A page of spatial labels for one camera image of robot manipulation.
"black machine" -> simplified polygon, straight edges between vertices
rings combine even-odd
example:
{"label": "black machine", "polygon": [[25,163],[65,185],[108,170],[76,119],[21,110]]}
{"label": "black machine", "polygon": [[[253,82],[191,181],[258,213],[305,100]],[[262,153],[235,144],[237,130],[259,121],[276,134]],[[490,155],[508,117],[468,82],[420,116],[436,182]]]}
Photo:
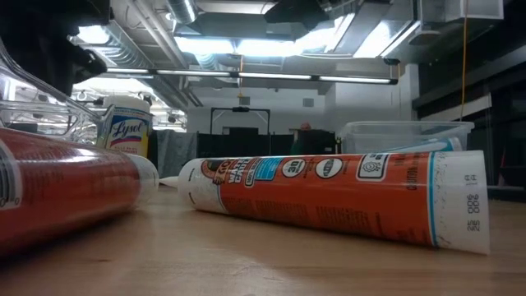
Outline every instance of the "black machine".
{"label": "black machine", "polygon": [[266,112],[266,132],[268,135],[270,135],[270,109],[250,109],[248,107],[234,107],[234,108],[212,108],[210,110],[210,135],[213,133],[214,130],[214,112],[216,110],[224,110],[224,111],[232,111],[234,113],[247,113],[247,112]]}
{"label": "black machine", "polygon": [[298,155],[332,155],[336,153],[333,132],[322,130],[298,131]]}
{"label": "black machine", "polygon": [[107,25],[110,0],[5,0],[0,37],[12,58],[30,74],[66,95],[75,83],[107,71],[104,61],[67,37],[79,26]]}

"metal duct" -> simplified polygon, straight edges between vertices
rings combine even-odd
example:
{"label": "metal duct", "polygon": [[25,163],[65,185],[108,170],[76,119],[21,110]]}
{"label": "metal duct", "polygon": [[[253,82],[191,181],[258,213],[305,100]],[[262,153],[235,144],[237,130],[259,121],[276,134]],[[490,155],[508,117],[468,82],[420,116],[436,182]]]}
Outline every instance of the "metal duct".
{"label": "metal duct", "polygon": [[188,25],[197,19],[199,12],[194,0],[167,0],[167,4],[177,23]]}
{"label": "metal duct", "polygon": [[[445,0],[445,21],[463,20],[466,0]],[[471,1],[468,17],[488,20],[504,20],[503,0]]]}
{"label": "metal duct", "polygon": [[[217,57],[215,54],[196,54],[196,60],[199,63],[199,66],[203,70],[208,71],[230,71],[231,69],[228,69],[228,67],[219,64],[217,61]],[[216,77],[215,79],[227,82],[227,83],[238,83],[237,78],[223,78],[223,77]]]}
{"label": "metal duct", "polygon": [[[114,62],[119,67],[126,68],[155,68],[155,65],[137,48],[132,39],[124,32],[119,24],[111,21],[105,27],[111,36],[107,47],[97,47],[97,51]],[[152,79],[143,79],[141,82],[155,90],[168,106],[176,109],[187,110],[188,100],[185,95],[170,83],[166,77],[154,76]]]}
{"label": "metal duct", "polygon": [[196,0],[205,12],[265,14],[275,3],[271,1]]}
{"label": "metal duct", "polygon": [[391,5],[389,1],[369,0],[364,2],[336,47],[335,53],[355,54],[367,36],[381,22]]}

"ceiling pipe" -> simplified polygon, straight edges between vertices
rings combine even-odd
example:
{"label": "ceiling pipe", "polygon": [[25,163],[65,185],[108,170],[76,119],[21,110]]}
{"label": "ceiling pipe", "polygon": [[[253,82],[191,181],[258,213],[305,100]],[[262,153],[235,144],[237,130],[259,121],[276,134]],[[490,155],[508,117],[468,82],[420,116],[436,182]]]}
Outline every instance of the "ceiling pipe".
{"label": "ceiling pipe", "polygon": [[173,19],[179,24],[189,25],[199,15],[194,0],[167,0],[167,4]]}
{"label": "ceiling pipe", "polygon": [[152,38],[159,45],[159,47],[163,50],[164,54],[166,54],[166,56],[170,59],[170,61],[172,61],[176,67],[184,67],[181,61],[175,55],[175,53],[172,52],[170,48],[168,47],[168,45],[163,41],[163,39],[159,37],[157,32],[154,30],[154,27],[152,27],[152,25],[148,22],[148,20],[146,20],[145,16],[142,14],[141,10],[137,6],[136,0],[128,0],[128,5],[131,8],[131,11],[136,14],[139,21],[146,28],[146,30],[148,30],[148,33],[150,33]]}
{"label": "ceiling pipe", "polygon": [[365,1],[356,12],[353,22],[342,36],[334,53],[355,54],[392,5],[389,1]]}
{"label": "ceiling pipe", "polygon": [[[98,49],[97,51],[103,54],[107,59],[114,62],[119,67],[154,67],[145,54],[137,47],[135,42],[126,34],[122,27],[116,22],[111,21],[109,25],[104,27],[106,32],[110,35],[108,45],[112,46],[111,50]],[[112,74],[104,73],[103,76],[111,76]],[[181,95],[177,87],[173,83],[163,77],[140,77],[129,76],[130,78],[141,79],[143,83],[153,88],[155,92],[168,106],[177,109],[187,109],[188,99]]]}
{"label": "ceiling pipe", "polygon": [[154,23],[154,26],[157,29],[157,32],[161,35],[161,37],[164,39],[164,42],[166,42],[166,44],[170,47],[170,50],[172,51],[172,53],[178,59],[180,63],[180,67],[184,67],[185,69],[188,69],[188,63],[185,60],[184,55],[181,52],[181,49],[179,49],[178,45],[175,43],[173,36],[171,36],[170,34],[166,32],[166,29],[164,28],[163,24],[157,18],[157,15],[154,13],[151,6],[148,5],[148,3],[146,3],[144,0],[136,0],[136,2],[139,4],[139,6],[141,6],[142,11],[151,20],[151,22]]}

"red tube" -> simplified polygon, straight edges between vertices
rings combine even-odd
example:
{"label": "red tube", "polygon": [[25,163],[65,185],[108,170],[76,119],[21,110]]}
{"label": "red tube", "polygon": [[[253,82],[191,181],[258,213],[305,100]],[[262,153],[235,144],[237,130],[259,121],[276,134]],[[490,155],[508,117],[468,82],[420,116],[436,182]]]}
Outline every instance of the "red tube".
{"label": "red tube", "polygon": [[0,128],[0,254],[130,210],[158,181],[140,156]]}
{"label": "red tube", "polygon": [[197,159],[178,195],[197,210],[489,253],[481,151]]}

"orange cord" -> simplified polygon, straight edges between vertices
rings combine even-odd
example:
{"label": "orange cord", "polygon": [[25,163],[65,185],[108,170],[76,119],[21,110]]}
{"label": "orange cord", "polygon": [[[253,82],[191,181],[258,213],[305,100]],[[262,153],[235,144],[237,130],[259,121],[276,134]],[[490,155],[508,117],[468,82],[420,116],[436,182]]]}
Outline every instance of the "orange cord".
{"label": "orange cord", "polygon": [[[401,75],[401,69],[400,64],[398,64],[398,82],[400,83],[400,75]],[[398,99],[399,99],[399,116],[400,120],[402,120],[402,88],[400,85],[398,85]]]}
{"label": "orange cord", "polygon": [[[241,54],[241,65],[239,66],[239,71],[240,72],[243,72],[243,55]],[[239,78],[239,94],[238,94],[238,98],[241,98],[243,96],[243,94],[241,93],[241,85],[243,83],[243,79],[242,78]]]}
{"label": "orange cord", "polygon": [[464,55],[462,60],[462,104],[460,105],[460,121],[464,117],[464,104],[466,102],[466,60],[468,58],[468,6],[469,0],[464,0]]}

